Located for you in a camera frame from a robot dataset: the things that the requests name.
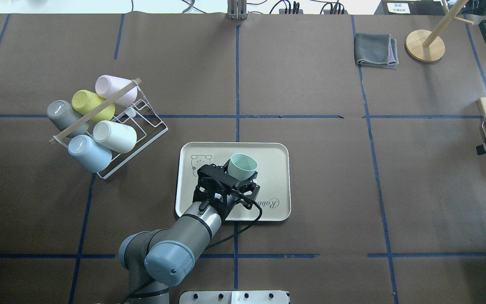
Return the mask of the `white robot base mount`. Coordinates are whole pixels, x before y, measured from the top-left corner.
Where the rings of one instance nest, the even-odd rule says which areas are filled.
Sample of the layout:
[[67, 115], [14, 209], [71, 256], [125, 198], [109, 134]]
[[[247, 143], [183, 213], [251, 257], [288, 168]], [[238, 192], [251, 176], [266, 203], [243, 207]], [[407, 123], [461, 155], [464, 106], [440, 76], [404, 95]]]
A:
[[227, 290], [184, 292], [180, 304], [289, 304], [289, 292], [283, 290]]

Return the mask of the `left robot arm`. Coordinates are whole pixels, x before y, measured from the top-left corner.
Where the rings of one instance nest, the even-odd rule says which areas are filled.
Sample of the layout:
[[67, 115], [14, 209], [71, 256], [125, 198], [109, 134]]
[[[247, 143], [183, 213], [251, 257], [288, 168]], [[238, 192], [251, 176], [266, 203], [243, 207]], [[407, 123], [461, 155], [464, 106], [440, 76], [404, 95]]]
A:
[[192, 203], [169, 229], [142, 231], [127, 237], [118, 258], [129, 272], [129, 294], [123, 304], [168, 304], [169, 288], [179, 285], [237, 204], [258, 206], [257, 165], [204, 164], [197, 170]]

